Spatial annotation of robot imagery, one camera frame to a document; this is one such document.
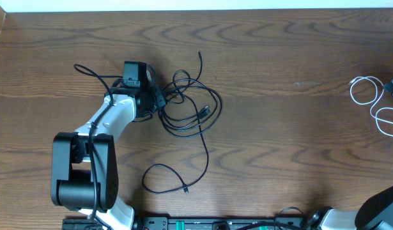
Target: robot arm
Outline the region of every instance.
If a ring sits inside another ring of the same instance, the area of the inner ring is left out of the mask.
[[[97,177],[96,220],[112,229],[131,229],[134,210],[118,196],[118,172],[114,144],[135,118],[151,115],[165,105],[146,63],[126,61],[124,75],[111,88],[114,99],[105,95],[101,108],[75,132],[58,133],[53,141],[51,198],[55,205],[91,215],[94,209],[94,183],[91,170],[73,169],[74,164],[90,162],[88,136],[94,120],[93,157]]]
[[[369,198],[358,211],[320,209],[306,226],[319,230],[393,230],[393,186]]]

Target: wire bundle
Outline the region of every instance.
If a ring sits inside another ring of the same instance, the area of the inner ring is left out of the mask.
[[[360,82],[360,81],[362,81],[362,80],[370,81],[370,82],[372,82],[372,83],[374,84],[374,86],[375,86],[375,98],[374,98],[374,100],[371,100],[370,102],[365,102],[365,103],[358,102],[358,101],[356,101],[356,99],[355,99],[354,96],[353,96],[352,88],[356,85],[356,83],[358,83],[358,82]],[[359,104],[359,105],[368,105],[368,104],[373,103],[373,105],[372,105],[371,108],[369,109],[369,114],[375,119],[376,127],[378,128],[378,130],[379,130],[381,133],[383,133],[383,134],[385,134],[385,135],[388,135],[388,136],[390,136],[390,137],[393,137],[393,134],[388,134],[387,132],[384,132],[384,131],[381,129],[380,124],[379,124],[379,122],[378,122],[378,121],[382,121],[382,122],[386,122],[386,123],[389,123],[389,124],[392,124],[392,125],[393,125],[393,122],[392,122],[392,121],[388,121],[388,120],[386,120],[386,119],[378,118],[378,113],[379,113],[380,111],[385,110],[385,109],[387,109],[387,110],[392,110],[392,111],[393,111],[393,108],[392,108],[392,107],[382,107],[381,109],[378,109],[378,110],[375,112],[375,115],[373,114],[373,107],[381,100],[381,98],[382,98],[382,96],[383,96],[383,89],[382,89],[381,95],[378,96],[378,86],[376,85],[376,83],[375,83],[373,80],[376,80],[377,82],[379,82],[379,83],[381,84],[381,86],[383,87],[382,81],[381,81],[380,79],[377,79],[376,77],[373,77],[373,76],[368,76],[368,77],[355,77],[354,79],[352,79],[352,80],[350,81],[350,84],[351,84],[351,88],[350,88],[350,95],[351,95],[351,98],[352,98],[352,100],[353,100],[355,103],[357,103],[357,104]]]
[[[163,108],[161,108],[161,110],[158,111],[158,117],[162,123],[162,126],[165,128],[165,130],[169,134],[173,135],[174,137],[188,138],[188,137],[195,137],[197,135],[201,136],[203,147],[206,152],[206,166],[204,168],[203,173],[198,177],[198,179],[196,179],[192,183],[186,184],[184,182],[184,180],[182,179],[182,177],[173,168],[169,167],[168,165],[165,165],[165,164],[152,165],[144,172],[143,179],[142,179],[142,185],[145,190],[147,190],[148,192],[151,192],[153,194],[166,194],[166,193],[170,193],[170,192],[179,191],[182,189],[184,192],[188,193],[189,192],[188,188],[191,187],[192,185],[195,185],[197,182],[199,182],[208,170],[209,151],[208,151],[208,148],[206,147],[206,143],[203,138],[203,133],[206,132],[207,130],[209,130],[213,126],[213,124],[215,124],[217,119],[219,118],[219,116],[222,112],[223,101],[222,101],[222,98],[220,97],[220,95],[215,90],[207,88],[204,84],[202,84],[198,81],[201,74],[202,74],[202,69],[203,69],[203,61],[202,61],[202,55],[201,55],[200,51],[198,51],[198,54],[199,54],[199,60],[201,62],[201,67],[200,67],[199,75],[197,76],[197,78],[192,79],[190,77],[190,74],[186,70],[179,70],[173,75],[172,82],[169,83],[162,90],[167,103],[179,105],[179,104],[183,104],[185,102],[185,100],[189,100],[190,102],[192,102],[192,105],[194,106],[195,113],[187,118],[176,119],[176,118],[172,118],[170,115],[168,115],[165,110],[165,107],[163,107]],[[178,76],[179,73],[184,73],[187,76],[187,78],[176,80],[176,77]],[[186,84],[178,86],[178,83],[181,83],[181,82],[186,82]],[[215,102],[215,108],[211,113],[209,113],[209,115],[206,116],[206,118],[202,118],[202,116],[200,116],[200,112],[197,109],[195,101],[193,101],[193,99],[191,97],[187,96],[184,93],[188,89],[205,90],[205,91],[209,92],[210,96],[213,98],[213,100]],[[178,97],[180,98],[180,101],[179,102],[174,101],[174,99],[178,98]],[[186,122],[186,121],[188,121],[186,123],[186,125],[174,124],[174,123],[181,123],[181,122]],[[208,124],[208,125],[206,128],[202,128],[203,124]],[[197,131],[194,132],[193,134],[187,134],[187,135],[181,134],[182,132],[188,132],[188,131],[192,131],[194,129],[197,129]],[[155,167],[164,167],[166,169],[169,169],[171,172],[173,172],[178,177],[178,179],[181,181],[182,186],[178,187],[178,188],[173,188],[170,190],[161,191],[161,192],[157,192],[157,191],[150,189],[145,184],[145,178],[146,178],[146,175],[148,174],[148,172]]]

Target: cable connector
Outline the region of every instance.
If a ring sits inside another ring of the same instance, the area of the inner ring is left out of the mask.
[[[184,188],[183,188],[183,191],[184,191],[186,194],[189,194],[189,189],[188,189],[187,186],[188,186],[187,184],[185,184],[184,182],[182,182],[182,187],[184,187]]]
[[[205,106],[201,112],[199,112],[199,114],[197,114],[199,119],[203,119],[204,117],[206,117],[207,115],[209,115],[210,113],[210,107],[209,105]]]

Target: black cable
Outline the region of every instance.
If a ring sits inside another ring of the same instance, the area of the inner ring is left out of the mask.
[[[283,227],[283,228],[290,229],[290,230],[305,230],[302,227],[292,226],[289,224],[282,224],[280,222],[265,222],[265,221],[258,222],[257,224],[250,224],[245,227],[238,228],[237,230],[249,230],[249,229],[254,229],[257,227],[266,227],[266,226],[267,227]]]
[[[88,72],[84,72],[80,70],[79,68],[82,68]],[[100,82],[104,85],[104,87],[107,89],[108,95],[110,97],[110,102],[108,106],[98,115],[98,117],[94,120],[94,122],[91,123],[91,128],[89,129],[88,132],[88,155],[89,159],[91,162],[91,174],[93,175],[93,183],[94,183],[94,206],[93,206],[93,212],[91,213],[90,220],[95,219],[96,211],[98,208],[98,185],[97,185],[97,177],[96,177],[96,169],[95,169],[95,160],[94,160],[94,154],[93,151],[95,151],[94,145],[93,145],[93,133],[99,124],[101,118],[104,116],[104,114],[112,107],[114,103],[114,97],[112,96],[111,90],[109,89],[107,83],[102,79],[101,76],[96,74],[93,70],[90,70],[89,68],[79,65],[79,64],[74,64],[74,69],[77,70],[80,73],[83,73],[88,76],[96,77]]]
[[[194,106],[194,108],[195,108],[195,114],[192,115],[192,116],[189,116],[187,118],[175,119],[175,118],[172,118],[172,117],[168,116],[166,111],[165,111],[165,107],[163,107],[163,108],[161,108],[161,110],[158,111],[158,116],[159,116],[159,119],[161,120],[162,126],[165,128],[165,130],[169,134],[173,135],[174,137],[187,138],[187,137],[194,137],[194,136],[197,136],[197,135],[201,136],[203,147],[204,147],[204,150],[206,152],[206,166],[204,168],[203,173],[198,177],[198,179],[196,179],[195,181],[193,181],[192,183],[187,185],[184,182],[184,180],[182,179],[182,177],[173,168],[169,167],[168,165],[165,165],[165,164],[154,164],[154,165],[152,165],[151,167],[149,167],[144,172],[143,179],[142,179],[142,185],[143,185],[145,190],[147,190],[148,192],[151,192],[153,194],[166,194],[166,193],[170,193],[170,192],[179,191],[181,189],[183,189],[183,191],[187,193],[188,192],[188,188],[191,187],[192,185],[195,185],[197,182],[199,182],[202,179],[202,177],[206,174],[206,172],[208,170],[208,166],[209,166],[209,151],[208,151],[208,148],[206,147],[206,143],[205,143],[204,138],[203,138],[203,133],[206,132],[207,130],[209,130],[213,126],[213,124],[217,121],[217,119],[219,118],[219,116],[220,116],[220,114],[222,112],[223,101],[222,101],[222,98],[220,97],[220,95],[215,90],[207,88],[205,85],[203,85],[202,83],[200,83],[198,81],[198,79],[201,76],[202,67],[203,67],[202,55],[201,55],[200,51],[198,51],[198,54],[199,54],[199,60],[200,60],[200,63],[201,63],[201,67],[200,67],[199,75],[197,76],[197,78],[196,79],[192,79],[190,77],[190,74],[187,71],[179,70],[179,71],[177,71],[173,75],[172,82],[169,83],[162,90],[162,92],[164,92],[164,97],[165,97],[166,101],[169,102],[169,103],[182,104],[182,103],[185,102],[185,99],[188,99],[189,101],[191,101],[193,106]],[[176,76],[179,73],[184,73],[187,76],[187,78],[180,79],[180,80],[175,80]],[[184,85],[184,86],[178,86],[177,83],[179,83],[179,82],[187,82],[187,84]],[[209,92],[209,94],[212,96],[213,100],[215,101],[215,108],[214,108],[213,112],[211,112],[209,115],[207,115],[207,117],[205,117],[204,119],[199,116],[199,111],[197,109],[195,101],[193,101],[193,99],[191,99],[191,97],[189,97],[189,96],[184,94],[184,92],[186,90],[188,90],[189,88],[206,90],[206,91]],[[175,99],[178,96],[181,97],[181,101],[180,102],[173,101],[173,99]],[[205,124],[214,114],[216,114],[216,116],[213,118],[211,123],[206,128],[202,129],[201,128],[202,125]],[[177,125],[173,124],[174,122],[179,123],[179,122],[184,122],[184,121],[189,121],[189,122],[186,125],[182,125],[182,126],[177,126]],[[194,128],[198,128],[199,131],[197,131],[196,133],[193,133],[193,134],[189,134],[189,135],[180,135],[179,134],[180,132],[191,131]],[[182,186],[178,187],[178,188],[170,189],[170,190],[161,191],[161,192],[156,192],[156,191],[148,188],[145,185],[145,182],[144,182],[145,181],[145,177],[146,177],[147,173],[151,169],[153,169],[155,167],[164,167],[166,169],[169,169],[172,173],[174,173],[178,177],[178,179],[182,183]]]
[[[303,217],[305,216],[304,213],[300,210],[300,208],[293,207],[293,206],[292,206],[292,207],[285,207],[285,208],[283,208],[283,209],[274,217],[274,222],[277,221],[277,218],[279,218],[279,215],[280,215],[281,213],[283,213],[283,212],[285,212],[285,211],[288,211],[288,210],[297,210],[297,211],[299,211],[299,212],[303,215]]]
[[[151,120],[151,119],[153,118],[153,113],[152,113],[151,111],[148,111],[148,113],[145,114],[144,116],[142,116],[142,118],[143,118],[143,117],[146,117],[146,116],[149,116],[149,117],[144,118],[144,119],[139,120],[139,121],[133,120],[132,122],[144,122],[144,121],[149,121],[149,120]]]
[[[102,219],[95,217],[95,220],[101,224],[102,226],[104,226],[107,230],[113,230],[111,226],[109,226],[107,223],[105,223]]]

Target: white wall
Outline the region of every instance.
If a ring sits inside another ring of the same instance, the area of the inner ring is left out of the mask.
[[[10,12],[393,8],[393,0],[0,0]]]

